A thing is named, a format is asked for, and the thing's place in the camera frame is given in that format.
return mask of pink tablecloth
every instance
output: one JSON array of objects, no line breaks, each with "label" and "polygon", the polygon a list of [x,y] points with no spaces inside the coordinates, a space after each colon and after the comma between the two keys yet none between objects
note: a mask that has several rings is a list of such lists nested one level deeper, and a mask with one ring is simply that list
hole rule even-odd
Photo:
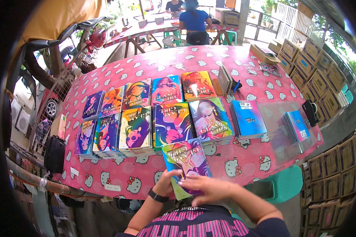
[{"label": "pink tablecloth", "polygon": [[[156,24],[155,22],[148,23],[144,27],[139,27],[138,23],[132,24],[132,27],[128,30],[121,32],[120,34],[116,35],[115,37],[111,38],[109,41],[106,42],[104,48],[109,47],[111,45],[126,41],[131,38],[144,36],[147,34],[155,34],[158,32],[165,32],[165,31],[173,31],[178,30],[179,26],[172,26],[172,22],[176,22],[177,20],[166,20],[163,24]],[[211,27],[212,30],[229,30],[229,31],[239,31],[239,28],[229,27],[229,26],[220,26],[220,25],[213,25]]]},{"label": "pink tablecloth", "polygon": [[[241,80],[242,83],[241,93],[220,97],[228,114],[230,114],[228,104],[235,99],[255,99],[258,103],[298,101],[302,104],[304,102],[298,88],[281,67],[282,78],[264,75],[258,67],[258,59],[245,47],[190,46],[158,50],[126,58],[96,69],[73,83],[61,108],[62,113],[67,117],[64,173],[55,175],[54,179],[71,187],[100,195],[145,199],[149,189],[166,169],[162,156],[97,161],[83,160],[74,154],[76,135],[79,124],[83,121],[82,110],[87,96],[99,90],[117,88],[128,82],[180,75],[187,71],[208,71],[214,78],[218,73],[219,65],[222,64],[235,80]],[[229,145],[212,147],[205,152],[214,177],[246,185],[277,173],[313,152],[318,145],[323,144],[318,127],[315,134],[318,142],[311,149],[284,164],[276,162],[267,136],[243,141],[233,140]],[[71,167],[75,168],[79,175],[71,173]],[[121,191],[106,190],[104,188],[106,183],[119,185]]]}]

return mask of black waist bag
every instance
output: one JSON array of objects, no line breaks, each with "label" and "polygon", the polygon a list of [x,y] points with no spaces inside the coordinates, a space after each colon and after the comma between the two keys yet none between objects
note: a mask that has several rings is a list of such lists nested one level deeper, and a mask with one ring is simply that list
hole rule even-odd
[{"label": "black waist bag", "polygon": [[63,171],[65,141],[58,136],[49,137],[46,142],[44,166],[50,173]]},{"label": "black waist bag", "polygon": [[205,45],[207,40],[207,32],[195,32],[187,35],[186,41],[191,45]]}]

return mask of hand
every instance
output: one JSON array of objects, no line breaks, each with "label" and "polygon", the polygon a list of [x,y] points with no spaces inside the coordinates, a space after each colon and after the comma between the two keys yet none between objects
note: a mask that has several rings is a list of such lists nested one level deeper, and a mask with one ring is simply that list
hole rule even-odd
[{"label": "hand", "polygon": [[196,175],[186,176],[186,180],[181,179],[179,185],[191,190],[204,192],[203,196],[196,197],[191,202],[193,207],[230,198],[232,197],[232,191],[239,187],[237,184],[227,181]]},{"label": "hand", "polygon": [[162,173],[161,178],[158,180],[157,184],[153,187],[153,192],[160,196],[168,196],[169,193],[173,191],[173,186],[171,185],[171,177],[178,176],[182,174],[181,169],[173,169],[167,172],[167,169]]}]

